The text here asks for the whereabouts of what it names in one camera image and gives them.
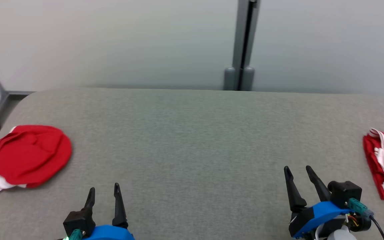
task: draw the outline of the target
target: gray fabric surface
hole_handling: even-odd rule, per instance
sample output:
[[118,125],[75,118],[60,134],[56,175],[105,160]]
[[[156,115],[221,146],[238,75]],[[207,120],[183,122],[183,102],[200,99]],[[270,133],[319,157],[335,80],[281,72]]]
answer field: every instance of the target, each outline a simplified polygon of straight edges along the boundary
[[[384,99],[364,95],[73,88],[32,94],[16,125],[62,129],[69,164],[36,189],[0,193],[0,239],[56,239],[96,188],[93,218],[111,224],[119,182],[137,240],[290,239],[283,167],[308,205],[318,202],[305,166],[325,184],[352,181],[384,229],[362,149],[384,131]],[[379,240],[373,226],[355,233]]]

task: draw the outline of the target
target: black cable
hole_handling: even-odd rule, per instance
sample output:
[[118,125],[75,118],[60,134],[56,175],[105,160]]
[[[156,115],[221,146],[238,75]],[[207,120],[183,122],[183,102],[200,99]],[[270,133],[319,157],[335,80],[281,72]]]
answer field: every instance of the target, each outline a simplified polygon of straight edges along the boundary
[[376,219],[374,219],[374,217],[372,215],[370,215],[370,219],[374,222],[374,224],[376,225],[377,229],[379,230],[379,232],[381,234],[381,237],[384,240],[384,233],[383,233],[383,230],[381,229],[380,225],[378,224],[378,222],[376,221]]

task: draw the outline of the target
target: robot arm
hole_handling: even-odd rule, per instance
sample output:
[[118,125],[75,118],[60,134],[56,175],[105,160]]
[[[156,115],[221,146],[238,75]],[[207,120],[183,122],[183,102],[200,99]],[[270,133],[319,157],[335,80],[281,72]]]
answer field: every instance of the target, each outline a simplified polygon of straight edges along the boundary
[[[359,201],[362,188],[350,181],[331,181],[327,188],[310,166],[306,166],[306,171],[321,201],[311,207],[306,207],[305,199],[300,196],[294,184],[293,174],[289,167],[284,167],[292,211],[288,226],[291,237],[306,240],[326,237],[328,240],[355,240],[350,231],[367,231],[371,227],[371,221],[375,221],[374,214]],[[383,231],[379,226],[378,229],[384,239]]]
[[63,222],[67,239],[81,240],[134,240],[128,231],[127,215],[125,214],[124,202],[122,201],[121,189],[115,183],[113,195],[115,197],[115,217],[111,225],[97,226],[93,221],[93,206],[95,189],[92,187],[88,193],[87,201],[81,211],[72,211]]

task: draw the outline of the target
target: teal connector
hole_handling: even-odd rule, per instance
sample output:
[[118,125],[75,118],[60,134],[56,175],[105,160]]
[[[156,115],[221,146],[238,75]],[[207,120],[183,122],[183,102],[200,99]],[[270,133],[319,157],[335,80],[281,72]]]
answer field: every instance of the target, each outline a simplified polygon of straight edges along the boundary
[[69,237],[69,240],[81,240],[82,232],[79,229],[75,229]]
[[363,217],[370,217],[374,215],[373,211],[369,210],[366,205],[362,204],[360,201],[354,198],[349,199],[347,206]]

